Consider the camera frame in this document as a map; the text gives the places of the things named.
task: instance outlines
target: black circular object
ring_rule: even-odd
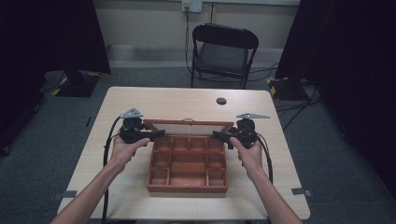
[[[219,97],[219,98],[216,100],[216,102],[218,103],[218,105],[225,105],[225,104],[227,104],[227,100],[224,99],[224,98],[222,98],[222,97]]]

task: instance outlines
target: chair backrest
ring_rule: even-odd
[[[192,39],[194,44],[198,40],[241,49],[256,49],[259,46],[259,38],[249,30],[214,23],[195,27],[192,31]]]

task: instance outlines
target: hand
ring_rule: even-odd
[[[238,149],[238,159],[247,170],[247,177],[252,180],[257,171],[262,171],[262,145],[256,141],[250,149],[246,149],[237,138],[231,137],[230,141]]]
[[[113,150],[111,152],[111,159],[109,163],[115,162],[119,167],[119,173],[125,169],[126,163],[136,153],[137,149],[145,146],[149,142],[149,138],[141,139],[133,144],[126,144],[119,135],[114,138]]]

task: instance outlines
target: chair seat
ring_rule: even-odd
[[[245,74],[248,50],[204,43],[196,61],[197,69]]]

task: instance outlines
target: baseboard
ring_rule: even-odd
[[[112,68],[120,67],[184,67],[184,48],[136,47],[108,45],[107,57]],[[270,67],[278,63],[283,49],[258,49],[252,67]],[[192,48],[189,48],[188,64],[191,66]]]

